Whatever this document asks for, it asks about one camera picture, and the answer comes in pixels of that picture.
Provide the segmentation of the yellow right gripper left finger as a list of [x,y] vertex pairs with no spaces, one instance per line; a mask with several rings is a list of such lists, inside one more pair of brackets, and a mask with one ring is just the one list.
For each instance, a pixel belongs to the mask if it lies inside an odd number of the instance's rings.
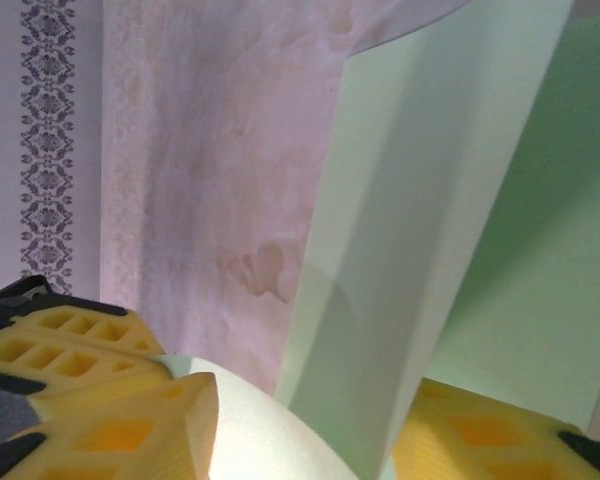
[[206,479],[216,377],[190,374],[67,413],[0,444],[0,479]]

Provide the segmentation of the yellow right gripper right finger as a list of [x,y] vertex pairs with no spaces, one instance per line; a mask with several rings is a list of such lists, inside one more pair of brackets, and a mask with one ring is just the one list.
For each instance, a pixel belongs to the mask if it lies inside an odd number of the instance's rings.
[[600,479],[600,441],[576,426],[430,379],[392,460],[398,479]]

